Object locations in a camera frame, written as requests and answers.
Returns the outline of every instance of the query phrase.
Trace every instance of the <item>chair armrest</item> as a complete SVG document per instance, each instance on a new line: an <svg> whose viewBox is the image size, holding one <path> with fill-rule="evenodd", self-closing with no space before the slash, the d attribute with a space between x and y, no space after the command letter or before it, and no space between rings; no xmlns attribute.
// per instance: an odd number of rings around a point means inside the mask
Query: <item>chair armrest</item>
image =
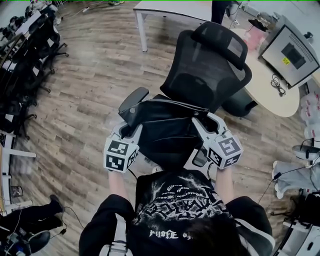
<svg viewBox="0 0 320 256"><path fill-rule="evenodd" d="M149 94L149 90L144 87L139 87L134 90L126 99L122 102L119 107L119 112L125 111L135 104L141 102L147 95Z"/></svg>

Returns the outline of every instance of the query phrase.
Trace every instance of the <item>white table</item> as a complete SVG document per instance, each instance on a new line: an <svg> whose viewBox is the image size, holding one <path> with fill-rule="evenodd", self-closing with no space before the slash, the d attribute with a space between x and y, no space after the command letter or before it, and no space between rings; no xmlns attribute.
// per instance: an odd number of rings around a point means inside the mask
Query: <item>white table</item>
<svg viewBox="0 0 320 256"><path fill-rule="evenodd" d="M22 33L22 35L25 35L29 32L29 27L41 16L41 13L37 10L25 23L19 27L15 34L18 35Z"/></svg>
<svg viewBox="0 0 320 256"><path fill-rule="evenodd" d="M241 28L232 29L238 36L243 38L246 30ZM300 93L298 86L288 89L280 80L281 87L286 94L280 97L278 90L271 86L271 79L274 72L258 59L256 51L248 51L245 63L252 72L251 81L244 87L254 101L272 112L273 114L288 118L293 116L299 107Z"/></svg>
<svg viewBox="0 0 320 256"><path fill-rule="evenodd" d="M25 152L20 150L11 149L12 140L15 137L14 134L7 134L0 130L1 134L5 134L5 144L4 147L0 145L0 212L4 215L4 212L7 214L11 213L12 210L19 207L31 206L32 201L24 201L19 203L10 203L10 179L9 175L9 165L10 165L10 155L35 158L37 155L32 152Z"/></svg>
<svg viewBox="0 0 320 256"><path fill-rule="evenodd" d="M211 7L199 1L141 1L133 11L144 52L148 50L144 25L147 15L166 16L201 24L211 21Z"/></svg>

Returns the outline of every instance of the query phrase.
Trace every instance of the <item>wall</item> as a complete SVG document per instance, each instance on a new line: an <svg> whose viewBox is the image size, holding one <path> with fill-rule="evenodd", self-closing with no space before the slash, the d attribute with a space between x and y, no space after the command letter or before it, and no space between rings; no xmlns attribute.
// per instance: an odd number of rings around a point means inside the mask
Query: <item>wall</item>
<svg viewBox="0 0 320 256"><path fill-rule="evenodd" d="M280 13L285 8L287 1L247 1L247 4L259 12L273 15L274 12Z"/></svg>
<svg viewBox="0 0 320 256"><path fill-rule="evenodd" d="M320 4L315 1L291 1L283 10L286 16L302 34L310 31L310 40L318 59L320 60Z"/></svg>
<svg viewBox="0 0 320 256"><path fill-rule="evenodd" d="M6 27L13 16L25 16L30 1L5 1L0 3L0 28Z"/></svg>

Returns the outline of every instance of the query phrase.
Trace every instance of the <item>yellow sticker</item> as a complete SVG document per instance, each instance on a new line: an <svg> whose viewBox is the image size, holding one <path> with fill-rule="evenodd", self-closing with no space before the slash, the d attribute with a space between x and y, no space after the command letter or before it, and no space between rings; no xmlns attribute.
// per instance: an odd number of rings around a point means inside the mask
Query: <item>yellow sticker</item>
<svg viewBox="0 0 320 256"><path fill-rule="evenodd" d="M282 59L282 62L285 64L285 65L289 65L290 64L290 60L287 58L287 57L284 57Z"/></svg>

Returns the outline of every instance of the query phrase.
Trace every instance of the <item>round white table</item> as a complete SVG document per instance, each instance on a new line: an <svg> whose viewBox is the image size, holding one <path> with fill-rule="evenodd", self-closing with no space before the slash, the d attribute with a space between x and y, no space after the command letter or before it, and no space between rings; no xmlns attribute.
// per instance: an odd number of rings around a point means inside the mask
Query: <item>round white table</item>
<svg viewBox="0 0 320 256"><path fill-rule="evenodd" d="M244 37L245 29L232 29L241 38ZM246 92L259 105L263 106L273 114L280 117L291 117L299 107L300 94L297 86L288 89L286 84L280 80L281 87L286 94L280 97L277 89L271 86L274 72L258 59L258 53L248 51L245 63L252 72L251 81L244 87Z"/></svg>

